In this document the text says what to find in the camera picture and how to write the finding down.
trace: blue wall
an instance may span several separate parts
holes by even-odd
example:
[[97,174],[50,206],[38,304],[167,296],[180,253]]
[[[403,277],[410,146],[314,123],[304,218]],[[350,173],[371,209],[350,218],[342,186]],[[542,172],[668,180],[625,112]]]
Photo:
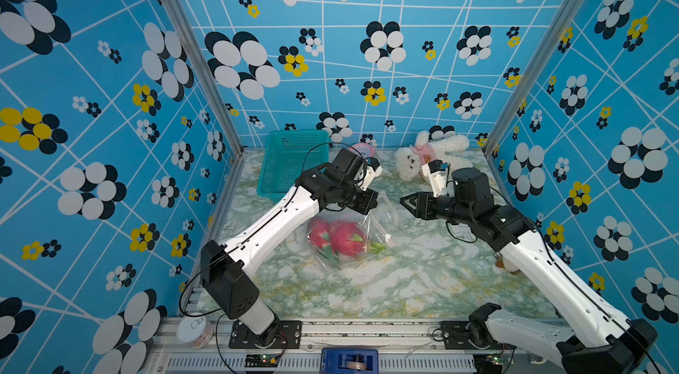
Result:
[[[320,129],[337,114],[346,121],[326,122],[332,139],[394,147],[435,125],[472,139],[490,132],[518,80],[509,76],[522,73],[563,0],[181,1],[244,145],[265,146],[275,130]],[[307,47],[311,29],[317,39]],[[379,29],[388,33],[373,36]],[[235,48],[231,62],[225,48],[215,55],[216,41],[241,42],[243,32],[266,59],[252,49],[251,62]],[[479,55],[463,49],[465,34]],[[303,59],[289,64],[292,47]],[[264,60],[271,69],[257,73]]]
[[133,328],[93,348],[138,293],[176,313],[231,155],[207,154],[221,127],[161,3],[0,0],[2,373],[91,373],[146,347]]
[[679,366],[678,2],[586,0],[493,153],[513,202],[542,224],[556,253],[658,330],[651,354],[671,373]]

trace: stuffed animal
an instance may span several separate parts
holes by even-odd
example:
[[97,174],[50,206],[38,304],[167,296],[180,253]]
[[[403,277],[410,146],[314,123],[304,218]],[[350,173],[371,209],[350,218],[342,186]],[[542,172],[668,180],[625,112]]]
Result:
[[459,153],[468,148],[469,139],[466,135],[456,134],[441,140],[429,141],[429,132],[422,131],[415,139],[415,145],[396,150],[394,154],[396,169],[403,181],[411,181],[418,174],[424,178],[422,166],[436,159],[448,163],[451,172],[463,167],[472,167],[470,160],[447,154],[450,152]]

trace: marble surface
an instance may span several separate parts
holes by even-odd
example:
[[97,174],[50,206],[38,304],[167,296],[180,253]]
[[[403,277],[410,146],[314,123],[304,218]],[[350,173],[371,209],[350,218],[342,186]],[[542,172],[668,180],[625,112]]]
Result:
[[[250,226],[274,203],[257,195],[264,151],[246,152],[246,163],[233,198],[221,239]],[[442,220],[415,219],[398,204],[399,198],[430,191],[420,177],[400,180],[393,152],[378,151],[383,174],[371,188],[385,190],[396,206],[399,224],[389,233],[393,247],[344,269],[325,269],[306,240],[306,224],[289,235],[258,270],[254,281],[261,296],[282,317],[383,317],[462,318],[485,302],[529,318],[555,318],[545,296],[523,274],[511,275],[495,266],[491,248],[484,242],[459,242]],[[481,151],[466,151],[474,166],[485,172],[497,188]],[[498,204],[504,204],[496,196]],[[469,228],[451,231],[469,240]],[[203,292],[199,306],[216,309]]]

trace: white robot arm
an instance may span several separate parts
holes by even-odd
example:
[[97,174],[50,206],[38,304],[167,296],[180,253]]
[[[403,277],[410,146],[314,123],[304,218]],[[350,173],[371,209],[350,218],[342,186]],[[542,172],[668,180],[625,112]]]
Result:
[[441,161],[423,166],[433,192],[416,192],[401,204],[413,216],[463,223],[538,286],[570,328],[522,318],[486,303],[469,317],[469,340],[486,347],[495,340],[518,346],[563,367],[568,374],[628,373],[637,367],[657,332],[646,320],[631,320],[594,292],[552,252],[532,221],[512,206],[495,205],[488,176],[473,167],[452,173],[455,196]]
[[259,296],[250,277],[285,237],[330,203],[367,214],[377,206],[368,188],[382,173],[374,157],[341,149],[332,163],[302,173],[273,208],[248,229],[201,250],[201,283],[230,319],[239,319],[266,346],[276,335],[278,317]]

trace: teal plastic basket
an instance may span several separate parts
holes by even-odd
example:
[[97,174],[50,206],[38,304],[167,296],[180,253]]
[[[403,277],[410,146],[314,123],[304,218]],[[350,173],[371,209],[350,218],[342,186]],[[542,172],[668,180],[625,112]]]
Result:
[[[261,165],[257,194],[277,203],[300,176],[301,164],[307,152],[328,141],[327,132],[321,130],[272,132]],[[327,162],[328,152],[327,145],[313,149],[306,158],[304,168]]]

